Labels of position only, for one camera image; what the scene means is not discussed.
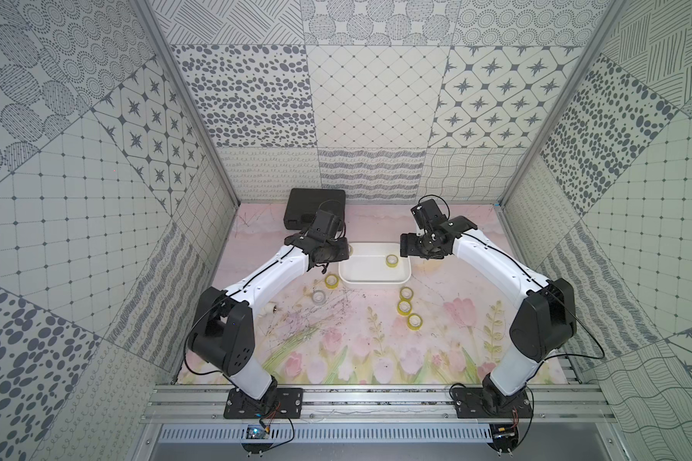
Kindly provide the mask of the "white plastic storage box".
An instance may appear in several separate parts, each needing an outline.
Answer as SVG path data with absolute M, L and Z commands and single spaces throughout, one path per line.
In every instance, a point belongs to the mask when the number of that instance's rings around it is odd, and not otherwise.
M 400 257 L 400 245 L 390 242 L 350 243 L 349 259 L 338 263 L 338 276 L 357 287 L 388 287 L 406 284 L 410 279 L 411 261 Z M 396 268 L 386 266 L 386 256 L 397 255 Z

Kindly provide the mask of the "yellow tape roll top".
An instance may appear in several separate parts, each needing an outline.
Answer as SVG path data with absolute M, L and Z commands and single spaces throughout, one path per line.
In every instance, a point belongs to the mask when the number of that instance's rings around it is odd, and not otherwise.
M 404 301 L 410 301 L 414 296 L 413 290 L 407 286 L 400 289 L 400 298 Z

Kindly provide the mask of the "yellow tape roll bottom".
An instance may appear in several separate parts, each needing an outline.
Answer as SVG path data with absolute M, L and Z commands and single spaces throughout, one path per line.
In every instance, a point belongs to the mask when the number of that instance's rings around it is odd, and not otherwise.
M 417 330 L 420 330 L 423 327 L 424 321 L 419 314 L 411 313 L 407 317 L 407 325 L 410 330 L 417 332 Z

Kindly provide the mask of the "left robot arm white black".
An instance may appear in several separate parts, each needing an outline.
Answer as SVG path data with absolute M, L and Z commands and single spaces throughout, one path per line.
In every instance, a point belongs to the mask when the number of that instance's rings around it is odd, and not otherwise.
M 215 367 L 259 411 L 269 411 L 276 405 L 278 384 L 254 357 L 256 318 L 272 298 L 309 270 L 326 269 L 348 257 L 345 236 L 316 230 L 292 234 L 253 274 L 201 294 L 186 349 Z

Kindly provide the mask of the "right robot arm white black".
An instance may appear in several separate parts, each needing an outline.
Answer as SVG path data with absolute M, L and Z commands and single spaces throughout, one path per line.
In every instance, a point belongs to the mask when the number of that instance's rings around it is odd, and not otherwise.
M 489 415 L 499 415 L 524 403 L 529 381 L 577 332 L 571 284 L 534 272 L 496 247 L 480 230 L 402 234 L 400 255 L 421 259 L 453 255 L 483 273 L 515 304 L 509 326 L 511 346 L 482 380 L 481 402 Z

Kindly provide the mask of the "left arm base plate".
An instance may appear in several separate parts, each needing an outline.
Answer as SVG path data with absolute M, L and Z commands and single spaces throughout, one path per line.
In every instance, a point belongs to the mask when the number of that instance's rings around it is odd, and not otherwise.
M 226 420 L 290 419 L 301 417 L 304 389 L 277 387 L 269 389 L 256 400 L 240 389 L 231 390 L 226 401 Z

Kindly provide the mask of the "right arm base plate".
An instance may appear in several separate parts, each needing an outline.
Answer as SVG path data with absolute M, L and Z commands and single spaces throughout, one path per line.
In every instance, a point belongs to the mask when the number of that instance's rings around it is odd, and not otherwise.
M 526 391 L 505 396 L 493 389 L 453 385 L 449 396 L 459 419 L 530 419 L 534 415 Z

